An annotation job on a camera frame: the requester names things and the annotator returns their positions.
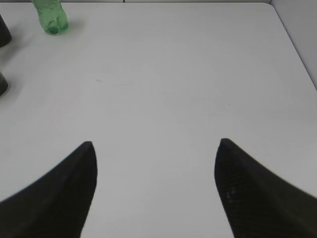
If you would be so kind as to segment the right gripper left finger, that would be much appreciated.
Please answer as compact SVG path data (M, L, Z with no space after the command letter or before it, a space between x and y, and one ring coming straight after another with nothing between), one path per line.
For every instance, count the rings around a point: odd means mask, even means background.
M83 142L41 178L0 203L0 236L79 238L97 176L94 146Z

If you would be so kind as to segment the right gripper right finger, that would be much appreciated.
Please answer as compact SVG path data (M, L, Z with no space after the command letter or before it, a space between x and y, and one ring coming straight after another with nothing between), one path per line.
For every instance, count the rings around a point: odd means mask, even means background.
M236 238L315 238L317 199L277 176L228 138L214 166L216 188Z

